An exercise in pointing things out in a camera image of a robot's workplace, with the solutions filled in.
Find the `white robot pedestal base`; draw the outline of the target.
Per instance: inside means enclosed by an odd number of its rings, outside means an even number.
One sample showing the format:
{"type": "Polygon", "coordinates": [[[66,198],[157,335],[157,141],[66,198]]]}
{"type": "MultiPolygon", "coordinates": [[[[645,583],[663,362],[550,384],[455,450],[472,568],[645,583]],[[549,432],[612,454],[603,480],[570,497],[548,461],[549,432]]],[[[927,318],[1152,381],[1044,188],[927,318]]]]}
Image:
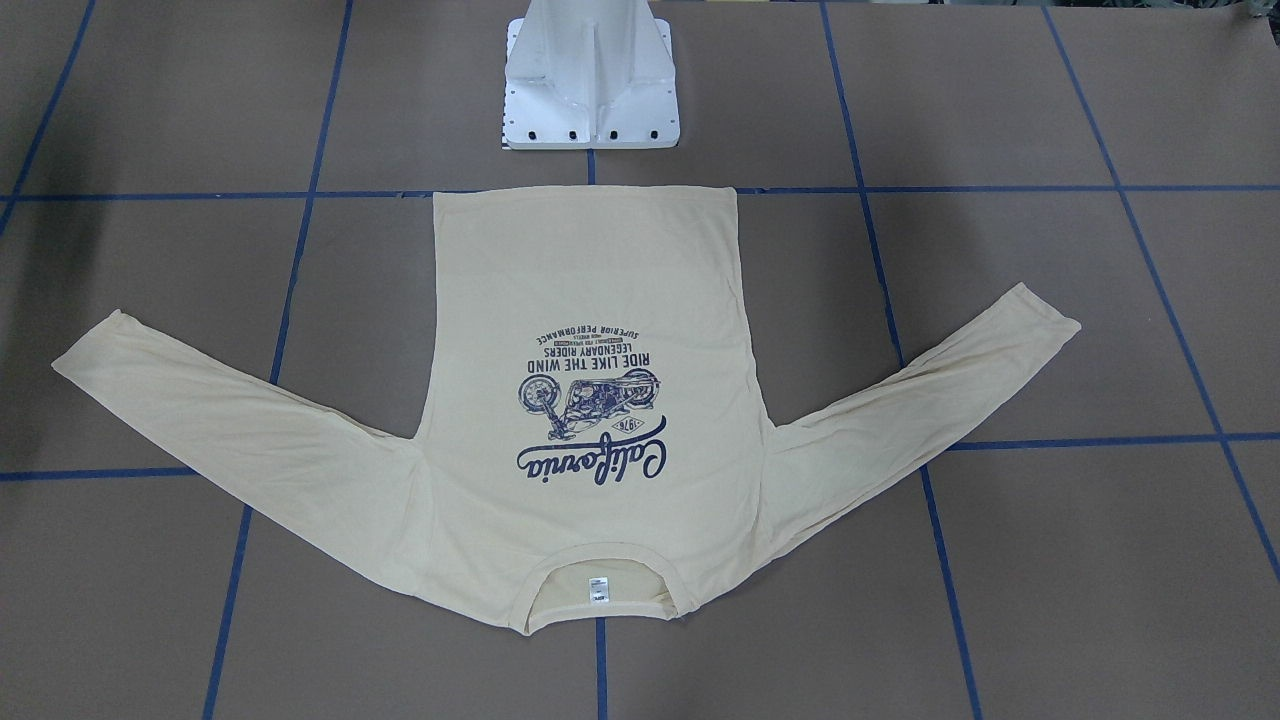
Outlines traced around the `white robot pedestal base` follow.
{"type": "Polygon", "coordinates": [[[530,3],[507,24],[504,76],[504,149],[678,145],[672,31],[646,1],[530,3]]]}

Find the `cream long-sleeve printed shirt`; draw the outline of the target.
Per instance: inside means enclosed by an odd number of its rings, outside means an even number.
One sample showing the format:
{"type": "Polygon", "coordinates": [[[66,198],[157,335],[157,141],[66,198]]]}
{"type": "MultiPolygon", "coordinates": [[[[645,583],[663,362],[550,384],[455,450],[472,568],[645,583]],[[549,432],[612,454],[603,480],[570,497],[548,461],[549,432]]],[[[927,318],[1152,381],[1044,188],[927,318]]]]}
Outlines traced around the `cream long-sleeve printed shirt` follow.
{"type": "Polygon", "coordinates": [[[52,369],[361,577],[531,635],[694,612],[969,434],[1080,329],[1015,284],[902,370],[776,425],[732,190],[439,193],[433,229],[410,438],[118,310],[52,369]]]}

